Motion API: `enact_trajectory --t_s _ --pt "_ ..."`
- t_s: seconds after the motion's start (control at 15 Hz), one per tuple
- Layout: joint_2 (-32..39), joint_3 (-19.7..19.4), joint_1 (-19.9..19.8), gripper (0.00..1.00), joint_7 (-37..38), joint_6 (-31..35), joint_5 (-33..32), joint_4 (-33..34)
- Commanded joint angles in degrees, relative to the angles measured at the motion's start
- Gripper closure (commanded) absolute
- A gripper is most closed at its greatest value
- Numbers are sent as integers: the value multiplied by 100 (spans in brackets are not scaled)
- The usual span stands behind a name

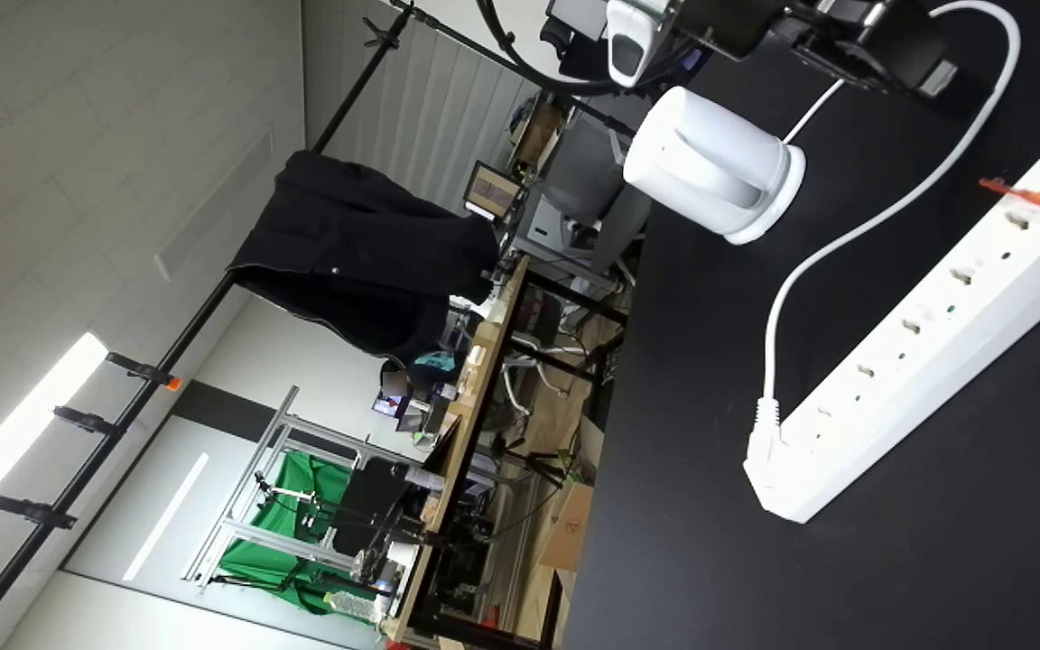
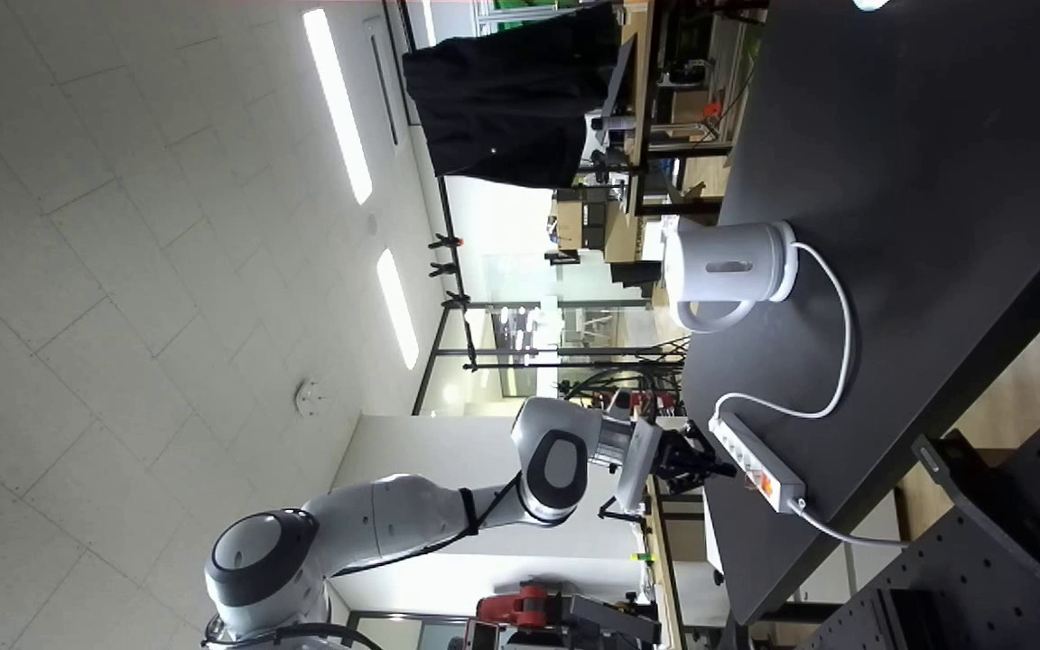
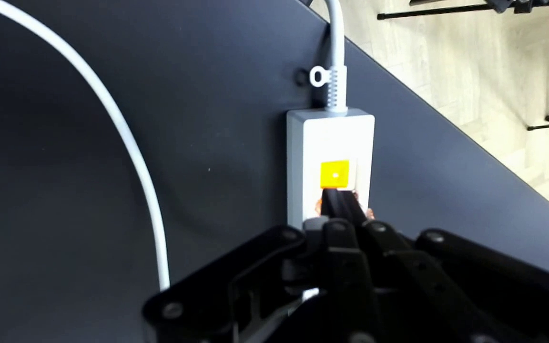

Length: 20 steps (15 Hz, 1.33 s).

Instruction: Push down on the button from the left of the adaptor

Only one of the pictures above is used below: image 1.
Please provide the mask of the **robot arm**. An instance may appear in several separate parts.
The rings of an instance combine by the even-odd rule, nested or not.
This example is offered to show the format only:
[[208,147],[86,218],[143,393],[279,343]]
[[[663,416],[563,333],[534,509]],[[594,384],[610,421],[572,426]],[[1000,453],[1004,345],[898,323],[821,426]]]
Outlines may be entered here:
[[543,39],[579,80],[648,86],[671,43],[731,61],[787,43],[862,89],[941,96],[957,65],[923,0],[551,0]]

